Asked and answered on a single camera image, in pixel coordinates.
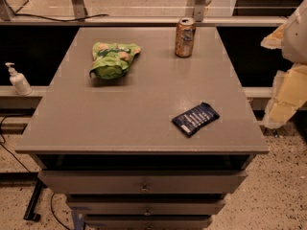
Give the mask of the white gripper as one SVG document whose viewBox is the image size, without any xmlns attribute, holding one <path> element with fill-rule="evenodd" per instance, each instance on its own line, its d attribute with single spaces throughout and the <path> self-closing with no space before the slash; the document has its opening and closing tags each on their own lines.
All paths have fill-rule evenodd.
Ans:
<svg viewBox="0 0 307 230">
<path fill-rule="evenodd" d="M 277 129 L 284 126 L 307 102 L 307 0 L 296 8 L 286 25 L 282 24 L 264 37 L 260 45 L 280 49 L 283 58 L 294 64 L 287 72 L 278 71 L 272 83 L 272 97 L 262 124 Z"/>
</svg>

